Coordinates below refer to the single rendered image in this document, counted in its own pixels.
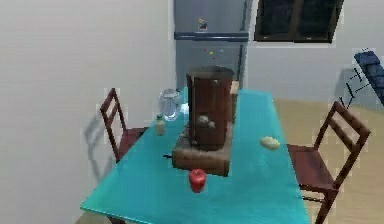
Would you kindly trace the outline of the grey fridge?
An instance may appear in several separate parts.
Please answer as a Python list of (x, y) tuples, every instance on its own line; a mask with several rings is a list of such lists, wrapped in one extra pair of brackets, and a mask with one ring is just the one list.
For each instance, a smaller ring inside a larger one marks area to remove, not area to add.
[(173, 0), (176, 87), (186, 84), (195, 67), (222, 66), (237, 80), (239, 47), (243, 44), (242, 79), (249, 41), (253, 0), (248, 0), (245, 31), (241, 31), (244, 0)]

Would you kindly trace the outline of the dark framed window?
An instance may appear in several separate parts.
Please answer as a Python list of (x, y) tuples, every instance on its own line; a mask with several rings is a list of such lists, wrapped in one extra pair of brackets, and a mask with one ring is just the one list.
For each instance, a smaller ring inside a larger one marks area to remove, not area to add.
[(259, 0), (257, 42), (329, 43), (344, 0)]

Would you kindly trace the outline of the pale yellow bread piece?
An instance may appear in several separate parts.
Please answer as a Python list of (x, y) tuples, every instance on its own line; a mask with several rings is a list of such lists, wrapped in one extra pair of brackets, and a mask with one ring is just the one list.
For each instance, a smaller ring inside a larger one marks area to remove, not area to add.
[(264, 148), (269, 150), (276, 150), (280, 147), (280, 142), (277, 139), (270, 136), (265, 136), (261, 138), (259, 142)]

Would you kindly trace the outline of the brown coffee machine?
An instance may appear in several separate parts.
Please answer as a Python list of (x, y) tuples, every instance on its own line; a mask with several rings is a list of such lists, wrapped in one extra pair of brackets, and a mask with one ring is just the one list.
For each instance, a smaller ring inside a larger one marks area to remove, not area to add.
[(222, 66), (196, 67), (186, 73), (189, 118), (170, 155), (174, 168), (228, 176), (233, 76)]

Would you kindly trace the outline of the clear glass jug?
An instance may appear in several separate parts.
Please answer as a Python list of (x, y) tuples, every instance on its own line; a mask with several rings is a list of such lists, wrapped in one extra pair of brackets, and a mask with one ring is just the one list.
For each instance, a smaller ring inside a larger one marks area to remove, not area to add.
[(163, 90), (158, 98), (158, 106), (165, 120), (176, 120), (181, 108), (180, 93), (174, 89)]

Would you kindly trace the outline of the blue slatted rack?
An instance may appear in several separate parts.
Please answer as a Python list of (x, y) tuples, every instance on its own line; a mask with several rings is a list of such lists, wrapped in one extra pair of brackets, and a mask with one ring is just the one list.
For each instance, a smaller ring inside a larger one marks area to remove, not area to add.
[(346, 108), (359, 105), (384, 110), (384, 66), (373, 50), (356, 52), (351, 67), (342, 70), (338, 100)]

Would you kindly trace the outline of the red apple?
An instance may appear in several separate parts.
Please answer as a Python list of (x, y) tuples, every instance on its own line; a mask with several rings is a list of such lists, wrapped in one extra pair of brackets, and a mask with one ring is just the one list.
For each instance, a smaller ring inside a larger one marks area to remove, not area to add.
[(206, 173), (202, 169), (193, 169), (189, 172), (189, 184), (193, 192), (201, 192), (206, 183)]

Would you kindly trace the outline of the dark red wooden chair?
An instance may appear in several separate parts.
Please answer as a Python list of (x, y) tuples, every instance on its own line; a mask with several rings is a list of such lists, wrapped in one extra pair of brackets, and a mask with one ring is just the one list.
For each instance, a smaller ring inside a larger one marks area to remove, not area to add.
[[(356, 142), (353, 142), (336, 122), (334, 119), (336, 113), (358, 134), (359, 138)], [(336, 178), (331, 176), (319, 152), (319, 147), (328, 127), (332, 128), (349, 151), (349, 156)], [(321, 204), (315, 224), (324, 223), (339, 193), (340, 187), (360, 155), (370, 133), (371, 131), (349, 112), (345, 106), (335, 101), (319, 130), (315, 143), (311, 147), (293, 144), (287, 145), (299, 188), (304, 191), (321, 193), (323, 195), (322, 199), (309, 196), (302, 197), (303, 200)]]
[[(109, 91), (104, 102), (101, 104), (100, 113), (104, 121), (115, 160), (116, 162), (119, 162), (135, 144), (135, 142), (144, 134), (147, 127), (127, 128), (123, 110), (115, 88), (112, 88)], [(112, 130), (112, 124), (115, 116), (119, 117), (122, 128), (122, 134), (119, 142), (116, 141)]]

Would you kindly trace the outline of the small pale shaker bottle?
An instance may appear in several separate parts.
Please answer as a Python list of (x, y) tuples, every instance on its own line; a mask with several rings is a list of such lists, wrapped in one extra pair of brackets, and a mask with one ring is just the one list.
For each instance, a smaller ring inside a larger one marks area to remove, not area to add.
[(156, 132), (159, 136), (165, 134), (165, 122), (163, 121), (163, 117), (161, 114), (159, 114), (156, 117), (156, 124), (155, 124)]

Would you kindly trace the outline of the teal dining table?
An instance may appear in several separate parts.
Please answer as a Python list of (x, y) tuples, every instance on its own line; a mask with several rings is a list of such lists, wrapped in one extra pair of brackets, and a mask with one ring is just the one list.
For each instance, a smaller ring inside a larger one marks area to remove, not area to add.
[(310, 224), (286, 146), (259, 143), (285, 140), (269, 93), (239, 91), (229, 174), (208, 176), (200, 193), (167, 156), (187, 122), (181, 112), (164, 135), (149, 127), (82, 209), (138, 224)]

